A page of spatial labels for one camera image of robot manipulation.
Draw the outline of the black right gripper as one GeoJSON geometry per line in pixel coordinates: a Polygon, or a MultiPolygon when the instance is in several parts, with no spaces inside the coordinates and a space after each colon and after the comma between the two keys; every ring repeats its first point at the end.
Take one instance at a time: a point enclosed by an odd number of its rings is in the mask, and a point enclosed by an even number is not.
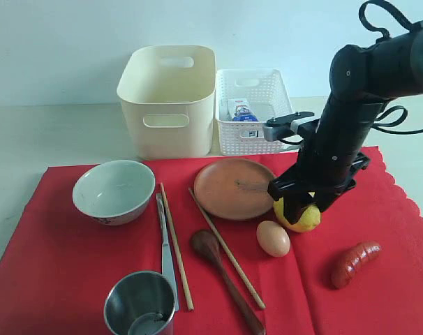
{"type": "Polygon", "coordinates": [[[315,118],[294,121],[294,127],[302,137],[297,162],[271,180],[267,189],[274,199],[283,197],[283,215],[289,224],[296,224],[313,204],[312,195],[305,192],[316,193],[316,206],[323,213],[355,187],[354,176],[370,163],[360,151],[371,128],[368,121],[337,121],[321,128],[315,118]]]}

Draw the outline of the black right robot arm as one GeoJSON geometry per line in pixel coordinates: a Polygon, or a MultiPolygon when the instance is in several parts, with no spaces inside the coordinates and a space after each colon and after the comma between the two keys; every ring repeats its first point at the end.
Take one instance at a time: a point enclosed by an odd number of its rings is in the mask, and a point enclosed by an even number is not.
{"type": "Polygon", "coordinates": [[[301,137],[297,161],[267,191],[283,201],[283,214],[295,224],[315,205],[327,210],[355,187],[355,175],[369,165],[362,145],[389,103],[423,94],[423,21],[403,35],[383,36],[368,48],[347,45],[332,60],[330,95],[320,116],[296,112],[264,123],[266,140],[301,137]]]}

